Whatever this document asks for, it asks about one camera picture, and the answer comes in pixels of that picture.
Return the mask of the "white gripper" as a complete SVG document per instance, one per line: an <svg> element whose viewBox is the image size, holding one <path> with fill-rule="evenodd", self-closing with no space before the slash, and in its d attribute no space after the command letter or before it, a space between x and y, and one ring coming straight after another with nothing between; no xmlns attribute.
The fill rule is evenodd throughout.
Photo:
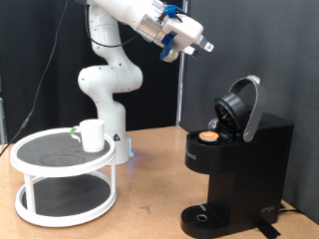
<svg viewBox="0 0 319 239"><path fill-rule="evenodd" d="M201 36L202 31L201 24L186 15L178 14L177 19L165 17L162 28L156 37L156 44L163 47L161 40L170 32L175 32L171 47L197 59L200 56L200 51L190 46L191 44L196 42L207 53L210 53L214 48L204 36Z"/></svg>

